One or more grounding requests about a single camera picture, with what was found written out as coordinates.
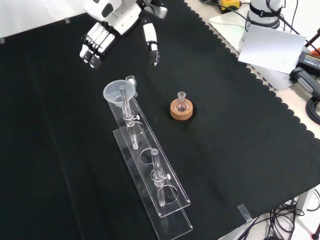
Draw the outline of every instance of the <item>small glass bottle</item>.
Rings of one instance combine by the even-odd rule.
[[[185,112],[189,109],[189,103],[186,100],[186,93],[184,91],[178,93],[178,99],[174,103],[174,109],[179,112]]]

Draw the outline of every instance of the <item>test tube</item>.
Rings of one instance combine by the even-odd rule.
[[[131,142],[133,149],[138,149],[138,141],[137,141],[137,135],[135,133],[135,130],[133,128],[134,123],[134,115],[131,112],[129,100],[127,97],[127,90],[125,85],[121,85],[119,87],[121,97],[122,97],[122,112],[124,116],[124,120],[126,125],[128,126],[128,132],[131,137]]]
[[[165,184],[165,175],[163,172],[163,169],[160,165],[160,159],[159,159],[159,150],[156,148],[151,149],[151,158],[152,158],[152,164],[153,164],[153,177],[154,177],[154,185],[157,186],[158,190],[158,198],[159,198],[159,204],[161,207],[163,207],[166,204],[165,201],[165,193],[164,188],[162,187]]]

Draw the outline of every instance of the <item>white paper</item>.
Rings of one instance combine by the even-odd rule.
[[[85,1],[0,0],[0,38],[82,14]]]
[[[251,24],[239,61],[290,74],[305,41],[305,36]]]

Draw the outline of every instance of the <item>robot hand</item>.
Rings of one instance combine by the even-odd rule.
[[[168,10],[161,0],[87,0],[84,9],[90,16],[102,22],[97,22],[82,39],[80,57],[85,63],[97,69],[112,46],[136,22],[141,21],[149,61],[154,66],[158,64],[156,30],[149,18],[142,14],[142,10],[165,18]]]

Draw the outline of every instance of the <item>black cable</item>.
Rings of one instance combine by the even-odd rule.
[[[292,27],[294,26],[294,21],[295,21],[295,16],[296,16],[297,9],[298,9],[298,4],[299,4],[299,0],[296,0],[295,10],[294,10],[293,18],[292,18],[292,23],[291,23]]]
[[[320,193],[318,192],[317,189],[315,189],[314,192],[315,192],[316,194],[318,194],[318,197],[319,197],[318,200],[320,201]],[[309,212],[315,212],[315,211],[317,211],[317,210],[319,210],[319,209],[320,209],[320,203],[319,203],[319,205],[318,205],[315,209],[307,209],[307,211],[309,211]]]
[[[265,3],[266,3],[266,6],[270,9],[271,12],[273,12],[273,13],[276,12],[274,9],[272,9],[272,8],[270,7],[270,0],[265,0]],[[278,14],[277,17],[278,17],[281,21],[283,21],[283,22],[284,22],[291,30],[293,30],[296,34],[300,35],[300,33],[298,33],[282,16],[280,16],[280,15]],[[309,42],[308,40],[305,40],[305,41],[306,41],[311,47],[313,47],[314,50],[315,50],[318,54],[320,54],[320,51],[319,51],[318,49],[316,49],[316,47],[313,46],[313,45],[311,44],[311,42]]]
[[[316,111],[318,102],[319,100],[317,100],[314,96],[310,98],[310,100],[306,103],[305,112],[312,121],[320,125],[320,116]]]
[[[234,12],[234,13],[238,14],[238,15],[239,15],[240,17],[242,17],[244,20],[247,20],[247,18],[245,18],[245,17],[244,17],[243,15],[241,15],[239,12],[235,11],[234,9],[232,9],[232,8],[230,8],[230,7],[220,5],[220,4],[218,4],[218,3],[212,2],[211,0],[205,1],[204,3],[205,3],[205,4],[217,5],[217,6],[223,7],[223,8],[225,8],[225,9],[228,9],[228,10],[231,11],[231,12]]]
[[[296,228],[296,216],[304,216],[305,213],[297,209],[297,202],[295,200],[291,200],[290,204],[282,204],[281,206],[272,209],[269,212],[269,217],[263,220],[258,221],[258,219],[261,217],[259,216],[257,219],[254,220],[254,222],[242,233],[242,235],[237,240],[246,240],[249,236],[250,230],[255,225],[269,221],[269,228],[268,232],[266,234],[266,238],[264,240],[285,240],[282,236],[280,230],[278,227],[283,230],[284,232],[289,234],[288,240],[291,240],[294,230]],[[279,217],[284,217],[288,219],[292,223],[292,228],[290,230],[286,230],[279,222]]]

